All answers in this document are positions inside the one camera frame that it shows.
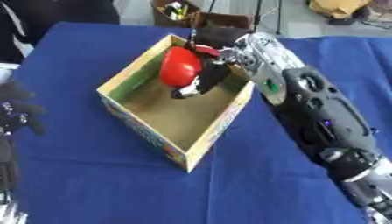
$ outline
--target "robotic arm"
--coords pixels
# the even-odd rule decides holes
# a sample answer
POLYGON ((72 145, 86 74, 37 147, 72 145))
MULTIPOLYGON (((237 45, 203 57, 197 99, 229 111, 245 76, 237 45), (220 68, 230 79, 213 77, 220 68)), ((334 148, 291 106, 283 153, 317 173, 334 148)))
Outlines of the robotic arm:
POLYGON ((45 111, 35 105, 24 104, 20 100, 33 97, 33 93, 20 89, 15 81, 8 81, 18 65, 0 63, 0 223, 25 224, 27 213, 20 212, 12 195, 17 184, 17 164, 13 142, 8 138, 15 131, 29 126, 36 134, 43 134, 41 124, 34 116, 45 111))
MULTIPOLYGON (((262 32, 223 47, 214 64, 241 67, 299 148, 370 223, 392 223, 392 164, 377 148, 376 129, 325 76, 262 32)), ((176 89, 177 98, 206 92, 202 75, 176 89)))

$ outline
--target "red ball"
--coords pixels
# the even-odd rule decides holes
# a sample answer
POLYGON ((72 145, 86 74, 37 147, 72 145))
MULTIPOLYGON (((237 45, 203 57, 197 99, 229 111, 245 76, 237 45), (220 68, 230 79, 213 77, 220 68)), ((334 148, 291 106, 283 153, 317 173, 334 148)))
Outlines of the red ball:
POLYGON ((199 58, 191 51, 172 47, 165 55, 159 78, 173 88, 182 88, 192 83, 201 70, 199 58))

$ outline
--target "white floor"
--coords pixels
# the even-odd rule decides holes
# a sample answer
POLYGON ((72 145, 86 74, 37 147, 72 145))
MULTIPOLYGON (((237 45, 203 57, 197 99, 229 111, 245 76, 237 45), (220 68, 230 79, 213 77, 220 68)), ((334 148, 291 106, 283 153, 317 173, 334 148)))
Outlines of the white floor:
MULTIPOLYGON (((204 11, 207 11, 212 0, 190 0, 204 11)), ((213 12, 242 14, 253 17, 257 0, 216 0, 213 12)), ((125 25, 153 25, 149 0, 116 0, 115 5, 125 25)), ((262 18, 259 30, 274 31, 277 24, 277 0, 262 1, 262 18)), ((306 38, 327 35, 348 35, 364 37, 392 37, 392 31, 381 28, 353 24, 350 26, 334 26, 326 24, 326 20, 309 11, 305 0, 283 0, 283 35, 289 38, 306 38)))

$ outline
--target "cardboard box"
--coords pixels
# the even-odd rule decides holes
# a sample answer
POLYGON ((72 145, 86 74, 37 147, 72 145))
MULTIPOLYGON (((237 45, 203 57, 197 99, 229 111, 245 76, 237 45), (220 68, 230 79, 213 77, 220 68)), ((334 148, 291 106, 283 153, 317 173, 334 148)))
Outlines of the cardboard box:
POLYGON ((252 19, 244 15, 201 12, 196 27, 202 27, 207 21, 217 26, 235 27, 245 30, 250 30, 250 25, 252 24, 252 19))
POLYGON ((184 43, 166 36, 97 91, 110 113, 190 172, 249 101, 254 84, 232 67, 207 94, 172 99, 159 69, 165 51, 184 43))
POLYGON ((180 2, 187 4, 189 6, 188 12, 185 17, 180 20, 172 20, 166 14, 164 14, 160 9, 164 8, 167 4, 176 2, 178 0, 152 0, 151 7, 154 16, 154 25, 160 26, 180 26, 180 27, 191 27, 193 20, 195 18, 195 13, 199 13, 201 9, 194 5, 193 3, 182 0, 180 2))
POLYGON ((311 0, 309 7, 317 13, 334 18, 348 18, 370 2, 371 0, 311 0))

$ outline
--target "table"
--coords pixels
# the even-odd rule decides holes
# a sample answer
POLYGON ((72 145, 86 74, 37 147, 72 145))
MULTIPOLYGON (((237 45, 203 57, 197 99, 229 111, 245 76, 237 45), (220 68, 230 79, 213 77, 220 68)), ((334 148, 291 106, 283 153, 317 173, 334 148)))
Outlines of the table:
MULTIPOLYGON (((365 223, 256 93, 190 174, 110 115, 96 88, 168 33, 189 30, 58 24, 16 72, 49 111, 47 135, 14 136, 31 224, 365 223)), ((392 156, 392 39, 282 41, 353 100, 392 156)))

